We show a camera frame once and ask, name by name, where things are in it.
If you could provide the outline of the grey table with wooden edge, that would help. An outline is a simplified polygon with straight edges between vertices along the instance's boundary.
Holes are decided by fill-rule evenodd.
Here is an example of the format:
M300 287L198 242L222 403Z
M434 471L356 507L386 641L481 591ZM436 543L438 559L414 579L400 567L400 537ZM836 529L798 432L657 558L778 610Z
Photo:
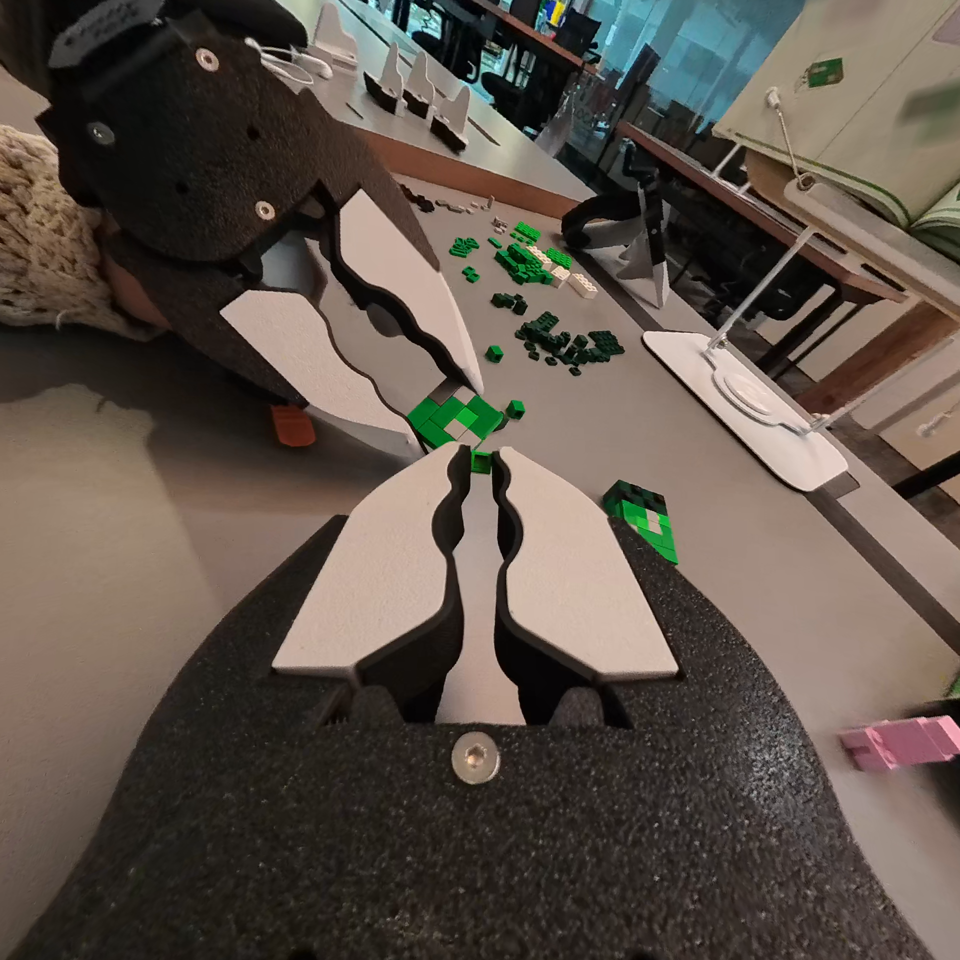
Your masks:
M335 2L342 30L357 46L355 69L336 67L334 78L312 87L336 119L354 126L393 174L487 198L560 219L593 191L534 141L469 93L466 147L455 152L430 131L431 121L402 107L389 114L366 90L364 75L378 77L391 45L407 78L422 49L376 8Z

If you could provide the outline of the open instruction booklet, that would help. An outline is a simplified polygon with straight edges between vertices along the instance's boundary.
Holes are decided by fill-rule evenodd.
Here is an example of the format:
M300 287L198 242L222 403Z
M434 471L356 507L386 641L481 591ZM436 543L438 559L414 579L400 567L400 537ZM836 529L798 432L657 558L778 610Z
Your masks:
M958 261L959 3L805 2L713 132Z

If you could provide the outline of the person's left forearm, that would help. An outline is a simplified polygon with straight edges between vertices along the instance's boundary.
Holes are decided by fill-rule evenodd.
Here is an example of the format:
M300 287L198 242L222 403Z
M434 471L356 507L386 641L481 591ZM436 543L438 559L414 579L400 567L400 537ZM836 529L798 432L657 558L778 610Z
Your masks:
M156 326L117 308L101 272L100 215L71 198L56 148L1 126L1 322L11 328L80 325L148 342Z

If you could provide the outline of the person's left hand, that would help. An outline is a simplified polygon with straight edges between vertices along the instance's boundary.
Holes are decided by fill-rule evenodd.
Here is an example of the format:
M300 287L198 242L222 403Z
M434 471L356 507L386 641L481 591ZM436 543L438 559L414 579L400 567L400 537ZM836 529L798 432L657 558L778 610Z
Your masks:
M150 300L137 279L104 250L101 251L100 272L118 312L139 324L161 331L172 330L171 324Z

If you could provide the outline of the orange brick separator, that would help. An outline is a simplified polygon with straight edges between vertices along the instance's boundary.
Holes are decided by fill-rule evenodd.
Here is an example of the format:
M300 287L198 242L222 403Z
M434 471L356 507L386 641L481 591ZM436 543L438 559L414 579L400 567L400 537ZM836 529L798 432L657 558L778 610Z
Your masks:
M271 404L270 419L277 442L289 449L306 449L316 441L316 429L310 415L292 404Z

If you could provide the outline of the green tiled lego plate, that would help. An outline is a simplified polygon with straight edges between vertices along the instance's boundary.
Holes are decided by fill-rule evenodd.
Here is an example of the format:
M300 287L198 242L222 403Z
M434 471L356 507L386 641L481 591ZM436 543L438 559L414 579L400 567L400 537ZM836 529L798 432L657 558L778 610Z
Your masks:
M448 445L480 450L507 425L507 416L469 387L442 383L407 414L424 453Z

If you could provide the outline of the spare hand-held gripper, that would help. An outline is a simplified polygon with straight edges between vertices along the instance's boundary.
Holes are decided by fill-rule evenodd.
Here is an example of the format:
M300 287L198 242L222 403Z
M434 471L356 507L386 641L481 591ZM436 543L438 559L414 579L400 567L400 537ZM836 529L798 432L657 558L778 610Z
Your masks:
M581 201L560 219L560 235L576 251L623 248L618 280L647 282L643 298L662 308L670 294L664 222L662 193L653 177L639 181L633 191Z

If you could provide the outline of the wooden table with black legs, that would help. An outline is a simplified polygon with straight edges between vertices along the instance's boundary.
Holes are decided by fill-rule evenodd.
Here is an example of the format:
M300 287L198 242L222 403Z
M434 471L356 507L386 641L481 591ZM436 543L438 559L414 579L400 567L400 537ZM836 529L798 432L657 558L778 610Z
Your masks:
M778 202L769 203L765 195L758 194L753 182L746 185L744 194L739 194L737 187L636 126L620 121L616 133L649 154L667 180L677 177L690 182L783 246L790 247L800 239L804 225L788 216L786 208ZM843 246L836 246L826 234L807 239L797 256L824 272L837 290L795 322L781 340L755 362L771 379L798 365L791 360L791 353L809 342L840 306L850 304L860 308L887 301L901 305L908 299L891 273L876 270L874 264L858 259ZM796 395L795 401L809 414L832 415L848 404L865 399L870 390L880 387L909 364L930 357L934 349L946 347L949 336L957 331L955 318L921 300L822 381Z

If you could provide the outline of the pile of bright green pieces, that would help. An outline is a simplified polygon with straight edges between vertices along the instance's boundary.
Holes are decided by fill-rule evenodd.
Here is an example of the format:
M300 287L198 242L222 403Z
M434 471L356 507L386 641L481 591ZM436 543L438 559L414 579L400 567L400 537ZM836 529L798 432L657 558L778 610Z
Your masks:
M541 236L542 233L539 229L527 222L519 221L509 232L509 244L504 245L495 237L487 238L487 243L493 249L494 263L502 267L514 283L518 285L539 284L551 286L549 284L548 271L551 270L554 265L559 265L570 270L572 260L568 255L553 247L548 250L541 249L537 245ZM531 257L526 250L526 246L530 244L540 248L553 262L550 264L541 264L535 258ZM461 259L465 262L461 274L470 283L475 283L480 280L480 273L470 261L470 257L474 251L478 251L479 248L479 241L473 237L457 237L448 249L450 257Z

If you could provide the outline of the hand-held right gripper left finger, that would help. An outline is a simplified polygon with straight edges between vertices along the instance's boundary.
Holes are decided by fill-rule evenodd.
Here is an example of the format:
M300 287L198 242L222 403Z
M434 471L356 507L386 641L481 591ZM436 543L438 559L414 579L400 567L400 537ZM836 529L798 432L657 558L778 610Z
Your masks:
M368 494L336 535L271 663L280 674L439 701L463 648L454 549L472 452L447 443Z

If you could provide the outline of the spare grey gripper finger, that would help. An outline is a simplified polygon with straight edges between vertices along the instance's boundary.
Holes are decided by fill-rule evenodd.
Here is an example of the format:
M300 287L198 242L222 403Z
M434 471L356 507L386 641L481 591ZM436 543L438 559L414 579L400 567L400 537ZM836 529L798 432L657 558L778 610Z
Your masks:
M378 78L364 72L364 84L367 95L375 104L390 115L397 115L403 104L404 81L399 70L400 48L397 42L391 42Z
M428 75L428 55L424 51L414 57L408 78L404 81L403 100L406 111L428 121L434 112L436 86Z
M354 74L358 67L358 47L354 36L342 24L336 2L324 2L319 10L313 40L307 48L309 56L324 62L331 69Z
M462 84L452 98L436 102L430 121L430 134L454 154L461 154L469 146L466 135L471 102L470 88Z

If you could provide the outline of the pile of dark green bricks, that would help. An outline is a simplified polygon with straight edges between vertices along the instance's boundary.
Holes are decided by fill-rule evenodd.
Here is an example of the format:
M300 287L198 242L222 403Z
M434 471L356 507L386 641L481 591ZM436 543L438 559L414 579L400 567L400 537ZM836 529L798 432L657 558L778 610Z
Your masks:
M625 354L624 345L611 330L572 333L561 329L556 314L545 310L534 316L521 294L495 293L489 303L518 321L512 336L521 343L529 359L549 367L562 367L573 378L582 377L588 367L607 365Z

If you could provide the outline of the group of grey lego tiles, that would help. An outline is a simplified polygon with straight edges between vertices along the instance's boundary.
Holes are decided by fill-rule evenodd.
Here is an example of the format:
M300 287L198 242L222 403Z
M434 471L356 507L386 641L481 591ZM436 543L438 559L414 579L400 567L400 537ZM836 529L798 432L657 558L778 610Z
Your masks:
M468 200L467 202L459 202L447 198L432 199L435 208L447 210L451 213L477 217L482 214L488 215L495 234L509 234L511 232L510 224L496 215L496 210L494 210L495 202L495 196L488 196L487 198L481 198L481 200Z

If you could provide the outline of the white book stand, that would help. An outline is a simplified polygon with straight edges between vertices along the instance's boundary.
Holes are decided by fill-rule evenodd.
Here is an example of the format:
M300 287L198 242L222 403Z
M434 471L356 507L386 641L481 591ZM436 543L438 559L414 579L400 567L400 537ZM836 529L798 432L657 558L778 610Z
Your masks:
M801 174L789 140L780 90L769 87L764 101L779 121L795 172L786 185L786 194L798 200L804 213L813 216L812 222L711 338L695 333L647 332L642 341L772 474L791 489L810 493L847 470L846 459L827 440L827 429L870 399L887 381L834 414L806 414L727 353L729 332L815 234L838 238L851 252L864 255L880 270L905 280L922 301L957 322L958 263L833 187L818 185L813 174Z

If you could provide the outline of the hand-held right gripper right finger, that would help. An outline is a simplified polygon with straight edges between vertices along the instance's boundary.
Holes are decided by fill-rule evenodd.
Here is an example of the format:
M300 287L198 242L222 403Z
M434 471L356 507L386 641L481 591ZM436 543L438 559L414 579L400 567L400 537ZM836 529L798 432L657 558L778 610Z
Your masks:
M606 513L510 446L492 456L498 508L494 651L522 712L572 689L673 681L681 667Z

